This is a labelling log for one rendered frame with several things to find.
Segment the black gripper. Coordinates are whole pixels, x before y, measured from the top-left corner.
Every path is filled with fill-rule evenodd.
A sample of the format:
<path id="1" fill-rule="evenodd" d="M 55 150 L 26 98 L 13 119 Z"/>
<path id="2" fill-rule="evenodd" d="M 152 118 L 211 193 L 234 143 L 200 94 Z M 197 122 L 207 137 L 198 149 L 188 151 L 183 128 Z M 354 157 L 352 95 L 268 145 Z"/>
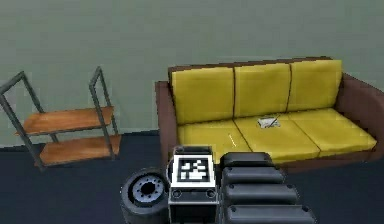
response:
<path id="1" fill-rule="evenodd" d="M 169 224 L 169 184 L 158 168 L 132 174 L 120 189 L 120 207 L 126 224 Z"/>

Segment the white paper with pen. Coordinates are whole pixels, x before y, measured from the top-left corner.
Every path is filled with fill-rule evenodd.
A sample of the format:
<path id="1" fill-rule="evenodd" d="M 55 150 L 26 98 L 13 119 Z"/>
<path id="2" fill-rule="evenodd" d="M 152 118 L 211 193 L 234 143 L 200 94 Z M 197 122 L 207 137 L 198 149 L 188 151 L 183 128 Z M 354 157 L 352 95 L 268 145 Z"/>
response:
<path id="1" fill-rule="evenodd" d="M 257 122 L 262 129 L 280 126 L 278 116 L 262 117 L 259 118 Z"/>

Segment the brown sofa with yellow cushions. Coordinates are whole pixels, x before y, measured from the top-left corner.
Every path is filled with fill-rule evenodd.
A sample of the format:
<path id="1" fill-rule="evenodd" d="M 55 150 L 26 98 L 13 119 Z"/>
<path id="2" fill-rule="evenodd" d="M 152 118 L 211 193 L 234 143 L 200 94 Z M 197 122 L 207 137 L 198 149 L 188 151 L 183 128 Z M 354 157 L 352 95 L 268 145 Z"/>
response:
<path id="1" fill-rule="evenodd" d="M 155 92 L 164 162 L 179 145 L 266 152 L 288 172 L 384 158 L 384 92 L 337 59 L 174 66 Z M 272 116 L 280 126 L 262 129 Z"/>

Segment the wooden shelf with metal frame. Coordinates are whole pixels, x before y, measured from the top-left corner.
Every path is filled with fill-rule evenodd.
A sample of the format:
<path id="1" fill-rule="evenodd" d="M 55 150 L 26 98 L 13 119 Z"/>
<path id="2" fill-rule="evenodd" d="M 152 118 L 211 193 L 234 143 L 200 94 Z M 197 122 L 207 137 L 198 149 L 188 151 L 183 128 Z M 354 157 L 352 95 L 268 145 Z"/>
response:
<path id="1" fill-rule="evenodd" d="M 17 118 L 5 93 L 22 81 L 37 113 L 30 115 L 23 123 Z M 102 68 L 98 66 L 88 88 L 94 106 L 45 112 L 24 71 L 19 72 L 0 86 L 0 106 L 29 153 L 34 165 L 41 171 L 46 167 L 70 164 L 92 159 L 111 158 L 120 151 L 121 135 L 114 116 Z M 102 136 L 60 141 L 59 133 L 101 129 Z"/>

